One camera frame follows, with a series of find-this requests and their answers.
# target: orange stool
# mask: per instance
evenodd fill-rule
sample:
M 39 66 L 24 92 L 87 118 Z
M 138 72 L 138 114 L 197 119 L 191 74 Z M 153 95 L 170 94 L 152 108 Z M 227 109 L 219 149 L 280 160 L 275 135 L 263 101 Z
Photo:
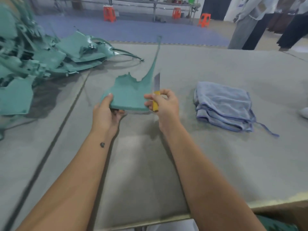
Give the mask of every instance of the orange stool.
M 176 8 L 175 7 L 173 9 L 172 18 L 173 19 L 181 18 L 181 8 Z
M 104 20 L 109 20 L 110 22 L 113 23 L 113 21 L 116 21 L 116 14 L 115 10 L 112 6 L 104 6 Z
M 199 23 L 197 26 L 199 26 L 200 24 L 201 27 L 207 27 L 208 25 L 210 25 L 210 19 L 211 19 L 211 14 L 202 14 L 200 16 Z

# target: black pants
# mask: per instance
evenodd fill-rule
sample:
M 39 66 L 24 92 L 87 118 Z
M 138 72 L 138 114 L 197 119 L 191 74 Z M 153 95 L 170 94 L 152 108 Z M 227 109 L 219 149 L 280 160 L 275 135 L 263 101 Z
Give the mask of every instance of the black pants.
M 265 14 L 264 17 L 257 22 L 242 50 L 254 50 L 256 48 L 273 15 L 274 14 Z
M 285 29 L 277 44 L 290 49 L 302 37 L 308 34 L 308 15 L 298 14 Z

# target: folded towel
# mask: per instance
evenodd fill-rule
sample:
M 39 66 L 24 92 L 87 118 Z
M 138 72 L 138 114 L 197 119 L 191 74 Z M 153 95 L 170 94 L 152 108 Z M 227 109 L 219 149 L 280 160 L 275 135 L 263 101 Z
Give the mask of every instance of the folded towel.
M 194 94 L 197 119 L 234 132 L 253 132 L 257 123 L 249 93 L 213 82 L 198 82 Z M 261 124 L 272 135 L 265 125 Z

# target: blue floor mat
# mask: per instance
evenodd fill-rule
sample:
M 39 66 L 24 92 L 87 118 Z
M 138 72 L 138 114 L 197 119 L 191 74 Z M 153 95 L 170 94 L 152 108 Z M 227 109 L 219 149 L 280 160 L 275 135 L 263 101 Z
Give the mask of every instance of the blue floor mat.
M 228 46 L 229 40 L 213 30 L 194 25 L 117 20 L 104 21 L 103 17 L 77 17 L 60 15 L 36 16 L 37 22 L 47 34 L 52 28 L 60 38 L 71 35 L 77 29 L 88 35 L 109 41 L 156 43 L 161 35 L 162 43 Z

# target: yellow knife handle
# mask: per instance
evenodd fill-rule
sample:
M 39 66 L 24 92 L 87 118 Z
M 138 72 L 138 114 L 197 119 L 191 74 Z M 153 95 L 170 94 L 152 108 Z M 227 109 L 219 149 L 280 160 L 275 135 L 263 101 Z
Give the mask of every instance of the yellow knife handle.
M 154 92 L 155 95 L 160 95 L 159 91 L 155 91 Z M 156 103 L 156 101 L 153 101 L 153 111 L 158 111 L 158 104 Z

